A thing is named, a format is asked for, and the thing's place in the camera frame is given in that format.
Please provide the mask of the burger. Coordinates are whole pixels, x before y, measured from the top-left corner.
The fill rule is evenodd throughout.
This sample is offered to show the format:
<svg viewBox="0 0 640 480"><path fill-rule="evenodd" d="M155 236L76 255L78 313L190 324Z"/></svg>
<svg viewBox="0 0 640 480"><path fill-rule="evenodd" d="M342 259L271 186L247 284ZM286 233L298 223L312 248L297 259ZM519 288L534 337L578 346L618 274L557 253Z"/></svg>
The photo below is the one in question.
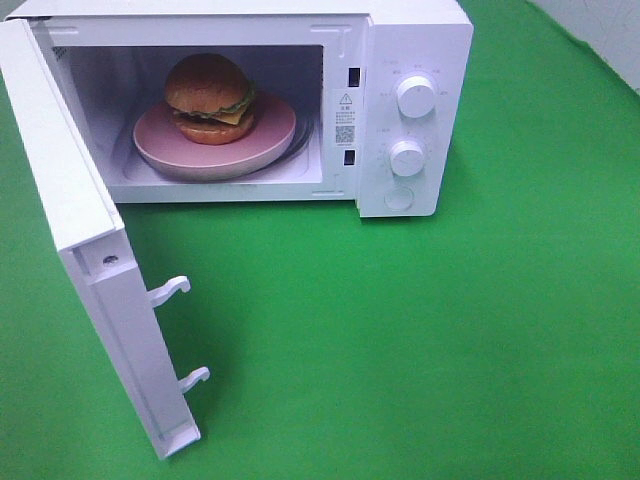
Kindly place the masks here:
<svg viewBox="0 0 640 480"><path fill-rule="evenodd" d="M243 71L219 54L194 54L169 72L165 102L172 121L188 140L224 145L239 140L254 122L256 87Z"/></svg>

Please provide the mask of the pink plate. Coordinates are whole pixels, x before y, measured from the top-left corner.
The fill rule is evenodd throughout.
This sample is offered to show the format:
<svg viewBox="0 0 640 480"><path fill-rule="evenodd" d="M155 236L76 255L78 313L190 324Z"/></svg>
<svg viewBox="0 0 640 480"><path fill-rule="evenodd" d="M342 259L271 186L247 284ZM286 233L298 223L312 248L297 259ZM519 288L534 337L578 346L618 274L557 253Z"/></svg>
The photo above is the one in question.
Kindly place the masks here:
<svg viewBox="0 0 640 480"><path fill-rule="evenodd" d="M133 130L134 143L155 170L182 181L227 180L253 173L278 159L289 146L296 113L279 97L260 93L253 103L254 123L237 141L204 145L188 140L160 102L145 112Z"/></svg>

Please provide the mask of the white microwave door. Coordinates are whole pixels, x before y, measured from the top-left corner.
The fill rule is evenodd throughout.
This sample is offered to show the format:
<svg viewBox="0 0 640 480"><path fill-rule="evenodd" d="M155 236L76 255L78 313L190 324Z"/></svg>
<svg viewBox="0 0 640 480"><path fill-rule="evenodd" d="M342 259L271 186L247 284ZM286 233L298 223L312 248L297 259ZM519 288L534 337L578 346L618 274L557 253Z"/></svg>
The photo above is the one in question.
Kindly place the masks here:
<svg viewBox="0 0 640 480"><path fill-rule="evenodd" d="M12 19L1 38L5 87L55 248L157 456L167 458L200 439L184 394L209 377L205 367L177 377L155 314L189 280L146 287L48 32Z"/></svg>

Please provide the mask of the glass turntable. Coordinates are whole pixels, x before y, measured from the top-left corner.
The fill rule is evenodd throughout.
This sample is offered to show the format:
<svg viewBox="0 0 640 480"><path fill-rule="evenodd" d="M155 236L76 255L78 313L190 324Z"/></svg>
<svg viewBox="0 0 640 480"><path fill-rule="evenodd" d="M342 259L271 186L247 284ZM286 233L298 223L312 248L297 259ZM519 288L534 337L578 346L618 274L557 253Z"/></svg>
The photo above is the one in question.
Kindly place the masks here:
<svg viewBox="0 0 640 480"><path fill-rule="evenodd" d="M295 158L304 150L315 129L315 115L303 113L296 117L296 127L292 141L284 153L277 159L277 163L284 163Z"/></svg>

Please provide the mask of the white lower timer knob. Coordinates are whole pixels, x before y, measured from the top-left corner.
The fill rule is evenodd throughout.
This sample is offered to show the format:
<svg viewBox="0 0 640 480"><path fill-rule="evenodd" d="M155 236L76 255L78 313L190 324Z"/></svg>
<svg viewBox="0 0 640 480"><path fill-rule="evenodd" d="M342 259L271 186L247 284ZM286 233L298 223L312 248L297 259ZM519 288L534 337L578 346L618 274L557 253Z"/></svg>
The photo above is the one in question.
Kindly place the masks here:
<svg viewBox="0 0 640 480"><path fill-rule="evenodd" d="M426 154L418 142L403 140L391 147L389 161L391 170L396 176L411 177L424 168Z"/></svg>

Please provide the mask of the white microwave oven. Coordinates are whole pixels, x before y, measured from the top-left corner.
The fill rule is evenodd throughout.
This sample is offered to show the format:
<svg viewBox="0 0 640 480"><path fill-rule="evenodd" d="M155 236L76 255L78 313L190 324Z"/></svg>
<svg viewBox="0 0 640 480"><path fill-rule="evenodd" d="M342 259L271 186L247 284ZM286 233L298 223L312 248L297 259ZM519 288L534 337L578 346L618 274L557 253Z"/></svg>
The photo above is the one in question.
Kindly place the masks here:
<svg viewBox="0 0 640 480"><path fill-rule="evenodd" d="M347 200L428 216L473 36L454 1L28 1L1 68L41 191L110 203ZM235 63L254 123L187 140L164 97L197 54Z"/></svg>

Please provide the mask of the white upper power knob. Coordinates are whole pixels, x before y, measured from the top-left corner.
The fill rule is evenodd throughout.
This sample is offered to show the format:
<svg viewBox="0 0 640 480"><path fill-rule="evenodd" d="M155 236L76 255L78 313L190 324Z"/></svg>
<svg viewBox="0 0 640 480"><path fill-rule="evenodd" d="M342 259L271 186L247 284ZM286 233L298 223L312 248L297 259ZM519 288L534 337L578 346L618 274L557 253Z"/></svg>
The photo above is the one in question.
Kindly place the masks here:
<svg viewBox="0 0 640 480"><path fill-rule="evenodd" d="M400 113L412 119L428 115L436 105L436 86L425 74L403 78L396 87L396 102Z"/></svg>

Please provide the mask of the green tablecloth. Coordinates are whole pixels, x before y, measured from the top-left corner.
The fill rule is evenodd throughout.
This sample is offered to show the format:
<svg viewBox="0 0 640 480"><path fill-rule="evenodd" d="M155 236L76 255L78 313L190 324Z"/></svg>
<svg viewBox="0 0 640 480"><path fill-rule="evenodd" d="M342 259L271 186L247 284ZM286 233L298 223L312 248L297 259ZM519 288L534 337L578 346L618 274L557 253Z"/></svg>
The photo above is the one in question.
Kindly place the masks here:
<svg viewBox="0 0 640 480"><path fill-rule="evenodd" d="M639 98L525 1L474 39L435 215L124 205L201 439L156 457L1 104L5 479L635 479Z"/></svg>

